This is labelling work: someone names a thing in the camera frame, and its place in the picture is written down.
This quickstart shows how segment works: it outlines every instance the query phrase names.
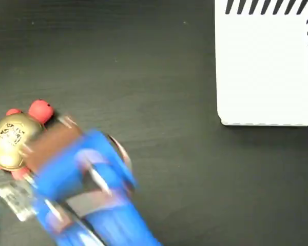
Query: blurred toy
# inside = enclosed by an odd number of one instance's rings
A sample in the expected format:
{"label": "blurred toy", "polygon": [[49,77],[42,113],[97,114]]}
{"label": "blurred toy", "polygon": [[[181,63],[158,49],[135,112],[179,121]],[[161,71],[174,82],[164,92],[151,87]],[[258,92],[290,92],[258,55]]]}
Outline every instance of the blurred toy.
{"label": "blurred toy", "polygon": [[[137,184],[130,159],[114,138],[96,130],[83,134],[65,117],[23,154],[34,175],[0,188],[0,196],[20,220],[36,214],[59,246],[161,245],[129,199]],[[87,174],[95,186],[84,190]]]}
{"label": "blurred toy", "polygon": [[41,99],[31,104],[28,113],[15,108],[7,111],[0,121],[0,169],[10,171],[15,179],[27,172],[19,150],[43,131],[53,114],[53,107]]}

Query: dark table surface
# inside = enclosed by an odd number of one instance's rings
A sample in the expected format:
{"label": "dark table surface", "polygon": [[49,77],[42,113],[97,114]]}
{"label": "dark table surface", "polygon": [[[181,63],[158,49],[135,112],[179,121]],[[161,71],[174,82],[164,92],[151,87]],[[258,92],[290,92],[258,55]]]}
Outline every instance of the dark table surface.
{"label": "dark table surface", "polygon": [[[0,119],[43,98],[114,135],[164,245],[307,246],[308,128],[222,126],[214,42],[212,0],[0,0]],[[1,227],[0,245],[53,245]]]}

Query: metallic part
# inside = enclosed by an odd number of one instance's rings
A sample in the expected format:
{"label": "metallic part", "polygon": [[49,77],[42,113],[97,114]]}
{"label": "metallic part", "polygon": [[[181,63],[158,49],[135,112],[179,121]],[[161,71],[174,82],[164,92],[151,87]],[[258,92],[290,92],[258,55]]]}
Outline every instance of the metallic part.
{"label": "metallic part", "polygon": [[125,204],[125,200],[121,199],[119,194],[112,192],[108,196],[101,190],[72,196],[66,202],[81,218],[95,211],[115,208]]}
{"label": "metallic part", "polygon": [[92,180],[108,195],[112,195],[111,190],[109,189],[105,180],[101,177],[101,175],[91,166],[89,169],[90,176]]}
{"label": "metallic part", "polygon": [[107,134],[107,137],[116,145],[118,151],[122,155],[122,159],[124,160],[124,163],[127,165],[127,167],[132,171],[132,162],[131,158],[128,154],[128,152],[125,150],[125,148],[120,144],[115,138],[113,138],[111,135]]}
{"label": "metallic part", "polygon": [[45,199],[45,203],[48,206],[48,208],[50,209],[50,211],[53,213],[53,215],[60,221],[63,222],[63,218],[61,216],[61,214],[59,213],[59,211],[55,208],[55,206],[51,203],[51,201],[49,201],[48,199]]}
{"label": "metallic part", "polygon": [[22,168],[20,148],[43,129],[43,125],[24,113],[4,117],[0,121],[0,167],[7,171]]}
{"label": "metallic part", "polygon": [[35,215],[32,206],[34,194],[26,181],[12,181],[0,187],[0,197],[7,203],[20,221],[26,221]]}

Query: red knob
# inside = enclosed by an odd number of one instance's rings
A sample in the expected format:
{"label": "red knob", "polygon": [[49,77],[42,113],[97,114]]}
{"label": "red knob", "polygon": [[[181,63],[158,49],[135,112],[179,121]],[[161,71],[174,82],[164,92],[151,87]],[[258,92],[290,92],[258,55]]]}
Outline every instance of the red knob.
{"label": "red knob", "polygon": [[39,99],[31,104],[28,113],[40,123],[44,124],[53,116],[54,109],[49,103]]}
{"label": "red knob", "polygon": [[20,109],[10,109],[7,111],[6,115],[21,113]]}

